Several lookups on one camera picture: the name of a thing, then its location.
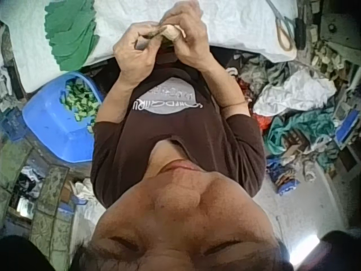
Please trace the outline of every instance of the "lips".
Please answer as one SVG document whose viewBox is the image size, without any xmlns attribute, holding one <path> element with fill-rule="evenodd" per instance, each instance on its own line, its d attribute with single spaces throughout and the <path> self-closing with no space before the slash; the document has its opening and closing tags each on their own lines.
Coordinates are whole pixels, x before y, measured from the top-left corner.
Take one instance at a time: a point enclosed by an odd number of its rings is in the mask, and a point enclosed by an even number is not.
<svg viewBox="0 0 361 271">
<path fill-rule="evenodd" d="M 160 173 L 164 173 L 167 171 L 173 171 L 175 169 L 183 168 L 189 171 L 204 171 L 200 167 L 198 167 L 196 164 L 188 161 L 188 160 L 176 160 L 173 162 L 170 162 L 165 167 L 160 170 Z"/>
</svg>

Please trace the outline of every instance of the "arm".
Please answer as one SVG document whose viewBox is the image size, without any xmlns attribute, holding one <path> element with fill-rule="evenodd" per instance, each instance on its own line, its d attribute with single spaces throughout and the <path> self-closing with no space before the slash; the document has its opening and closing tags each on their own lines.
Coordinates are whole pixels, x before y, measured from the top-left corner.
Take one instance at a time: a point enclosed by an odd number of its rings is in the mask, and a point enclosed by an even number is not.
<svg viewBox="0 0 361 271">
<path fill-rule="evenodd" d="M 151 39 L 143 51 L 136 50 L 135 44 L 140 36 L 147 35 L 156 29 L 158 26 L 150 23 L 132 24 L 114 45 L 114 55 L 121 72 L 100 106 L 96 122 L 120 123 L 124 119 L 133 89 L 153 70 L 162 38 L 158 36 Z"/>
<path fill-rule="evenodd" d="M 225 119 L 243 114 L 250 116 L 247 102 L 236 80 L 213 58 L 213 64 L 202 72 Z"/>
<path fill-rule="evenodd" d="M 179 25 L 186 37 L 174 41 L 174 50 L 181 62 L 198 69 L 225 119 L 243 114 L 250 116 L 247 102 L 237 82 L 215 60 L 209 51 L 206 25 L 201 21 L 198 2 L 179 2 L 163 17 L 161 23 Z"/>
</svg>

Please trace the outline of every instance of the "closed eye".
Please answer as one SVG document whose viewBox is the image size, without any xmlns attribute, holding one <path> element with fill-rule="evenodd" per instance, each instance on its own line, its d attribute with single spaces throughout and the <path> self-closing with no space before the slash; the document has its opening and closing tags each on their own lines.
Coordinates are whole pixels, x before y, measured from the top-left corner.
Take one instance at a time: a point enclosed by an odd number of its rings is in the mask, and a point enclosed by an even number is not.
<svg viewBox="0 0 361 271">
<path fill-rule="evenodd" d="M 134 244 L 132 242 L 129 242 L 126 239 L 123 239 L 123 238 L 118 237 L 118 236 L 113 236 L 113 237 L 110 237 L 109 239 L 114 241 L 114 242 L 122 244 L 123 246 L 125 246 L 129 250 L 132 250 L 134 252 L 139 252 L 139 247 L 136 244 Z"/>
<path fill-rule="evenodd" d="M 224 250 L 225 248 L 227 248 L 229 246 L 233 246 L 234 244 L 239 244 L 239 243 L 241 243 L 241 242 L 240 241 L 228 241 L 228 242 L 218 244 L 218 245 L 216 245 L 214 247 L 211 247 L 208 250 L 206 250 L 204 252 L 204 256 L 208 256 L 210 254 L 217 253 L 217 252 L 219 252 L 221 250 Z"/>
</svg>

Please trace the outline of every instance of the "white tablecloth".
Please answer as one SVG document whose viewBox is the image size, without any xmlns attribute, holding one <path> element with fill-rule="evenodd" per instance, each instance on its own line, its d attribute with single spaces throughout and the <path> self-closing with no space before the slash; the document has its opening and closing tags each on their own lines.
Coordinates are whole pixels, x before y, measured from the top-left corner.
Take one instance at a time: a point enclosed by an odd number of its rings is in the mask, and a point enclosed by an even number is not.
<svg viewBox="0 0 361 271">
<path fill-rule="evenodd" d="M 279 11 L 294 19 L 296 0 L 272 0 Z M 2 0 L 0 20 L 10 29 L 21 83 L 31 93 L 60 71 L 45 39 L 45 6 L 50 0 Z M 131 23 L 159 21 L 176 0 L 95 0 L 98 45 L 86 65 L 113 55 L 112 47 Z M 211 45 L 263 54 L 273 62 L 293 60 L 296 50 L 285 52 L 278 43 L 275 16 L 266 0 L 200 0 Z"/>
</svg>

